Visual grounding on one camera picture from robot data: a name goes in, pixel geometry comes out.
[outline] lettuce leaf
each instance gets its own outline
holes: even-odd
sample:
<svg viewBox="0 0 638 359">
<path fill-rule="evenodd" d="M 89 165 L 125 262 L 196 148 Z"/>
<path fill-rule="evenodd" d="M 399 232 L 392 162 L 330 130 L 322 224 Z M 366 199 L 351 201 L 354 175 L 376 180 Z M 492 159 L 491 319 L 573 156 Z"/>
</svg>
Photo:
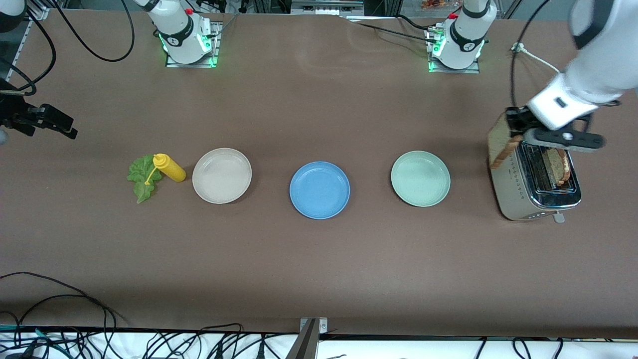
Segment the lettuce leaf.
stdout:
<svg viewBox="0 0 638 359">
<path fill-rule="evenodd" d="M 151 197 L 151 192 L 155 189 L 154 181 L 161 180 L 160 170 L 155 170 L 149 178 L 149 185 L 146 185 L 146 178 L 148 178 L 151 171 L 155 168 L 153 165 L 153 155 L 146 155 L 133 161 L 128 167 L 127 180 L 135 182 L 133 186 L 133 193 L 137 196 L 137 203 L 142 203 Z"/>
</svg>

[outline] white cable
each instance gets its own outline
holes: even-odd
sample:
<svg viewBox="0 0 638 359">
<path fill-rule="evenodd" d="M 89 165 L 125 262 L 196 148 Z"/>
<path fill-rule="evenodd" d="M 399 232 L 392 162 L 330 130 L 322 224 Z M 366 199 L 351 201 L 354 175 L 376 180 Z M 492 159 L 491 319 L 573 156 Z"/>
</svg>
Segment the white cable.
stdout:
<svg viewBox="0 0 638 359">
<path fill-rule="evenodd" d="M 522 43 L 522 42 L 521 42 L 521 43 L 516 43 L 516 42 L 515 42 L 515 43 L 512 45 L 512 48 L 511 48 L 510 50 L 511 50 L 512 52 L 522 52 L 523 54 L 526 54 L 526 55 L 528 55 L 529 57 L 531 57 L 531 58 L 533 58 L 533 59 L 536 59 L 536 60 L 540 61 L 541 63 L 543 63 L 543 64 L 545 64 L 545 65 L 547 65 L 547 66 L 551 67 L 551 68 L 552 68 L 552 70 L 554 70 L 554 71 L 556 71 L 556 72 L 560 73 L 560 70 L 559 70 L 559 69 L 557 69 L 554 65 L 552 65 L 551 63 L 548 63 L 547 61 L 545 61 L 545 60 L 541 59 L 540 57 L 538 57 L 538 56 L 536 56 L 536 55 L 532 54 L 531 52 L 527 51 L 527 49 L 525 49 L 525 46 L 523 45 L 523 43 Z"/>
</svg>

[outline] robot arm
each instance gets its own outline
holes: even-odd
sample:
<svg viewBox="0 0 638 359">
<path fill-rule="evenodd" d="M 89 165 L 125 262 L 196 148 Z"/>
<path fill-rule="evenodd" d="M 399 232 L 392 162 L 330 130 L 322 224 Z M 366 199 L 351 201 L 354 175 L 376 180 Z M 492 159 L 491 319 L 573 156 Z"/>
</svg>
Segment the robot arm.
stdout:
<svg viewBox="0 0 638 359">
<path fill-rule="evenodd" d="M 483 40 L 496 18 L 496 5 L 491 0 L 465 0 L 456 19 L 443 23 L 445 41 L 433 56 L 453 69 L 467 68 L 477 58 Z"/>
<path fill-rule="evenodd" d="M 176 62 L 191 64 L 211 51 L 209 19 L 185 10 L 179 0 L 134 1 L 149 14 L 165 51 Z"/>
<path fill-rule="evenodd" d="M 527 106 L 557 130 L 638 86 L 638 1 L 577 0 L 570 31 L 578 56 Z"/>
</svg>

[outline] yellow squeeze bottle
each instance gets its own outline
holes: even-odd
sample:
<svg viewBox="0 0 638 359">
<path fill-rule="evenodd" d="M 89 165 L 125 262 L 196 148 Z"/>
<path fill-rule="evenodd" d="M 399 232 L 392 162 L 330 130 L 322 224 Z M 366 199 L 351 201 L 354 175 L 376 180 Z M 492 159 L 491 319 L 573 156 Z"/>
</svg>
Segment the yellow squeeze bottle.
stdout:
<svg viewBox="0 0 638 359">
<path fill-rule="evenodd" d="M 186 179 L 186 171 L 179 167 L 177 162 L 173 161 L 168 155 L 163 153 L 153 155 L 153 164 L 175 182 L 181 182 Z"/>
</svg>

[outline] toast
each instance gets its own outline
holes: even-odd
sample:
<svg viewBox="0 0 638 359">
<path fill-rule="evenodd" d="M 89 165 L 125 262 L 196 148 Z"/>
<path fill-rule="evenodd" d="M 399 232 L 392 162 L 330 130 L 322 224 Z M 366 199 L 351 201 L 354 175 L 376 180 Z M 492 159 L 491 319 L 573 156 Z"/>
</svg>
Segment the toast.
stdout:
<svg viewBox="0 0 638 359">
<path fill-rule="evenodd" d="M 522 135 L 510 137 L 507 115 L 501 114 L 487 135 L 489 168 L 497 169 L 523 140 Z"/>
<path fill-rule="evenodd" d="M 547 170 L 553 173 L 556 184 L 562 186 L 572 175 L 567 152 L 564 149 L 550 148 L 547 150 L 547 158 L 550 164 L 550 168 Z"/>
</svg>

